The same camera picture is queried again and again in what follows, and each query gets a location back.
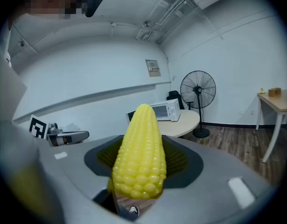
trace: yellow corn kernel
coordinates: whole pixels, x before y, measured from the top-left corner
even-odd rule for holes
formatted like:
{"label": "yellow corn kernel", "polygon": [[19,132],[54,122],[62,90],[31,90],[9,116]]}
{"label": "yellow corn kernel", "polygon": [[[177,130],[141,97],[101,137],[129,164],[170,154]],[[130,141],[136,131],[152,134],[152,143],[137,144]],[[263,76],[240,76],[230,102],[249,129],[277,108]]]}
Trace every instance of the yellow corn kernel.
{"label": "yellow corn kernel", "polygon": [[151,106],[140,105],[126,131],[112,177],[115,191],[128,198],[157,198],[166,178],[158,122]]}

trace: microwave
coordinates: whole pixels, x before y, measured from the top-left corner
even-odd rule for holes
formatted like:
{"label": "microwave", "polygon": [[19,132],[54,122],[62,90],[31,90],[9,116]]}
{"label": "microwave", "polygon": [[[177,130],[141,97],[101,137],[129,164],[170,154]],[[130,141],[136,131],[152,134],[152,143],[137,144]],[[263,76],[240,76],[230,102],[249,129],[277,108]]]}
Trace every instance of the microwave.
{"label": "microwave", "polygon": [[181,115],[178,99],[165,100],[151,104],[158,121],[178,121]]}

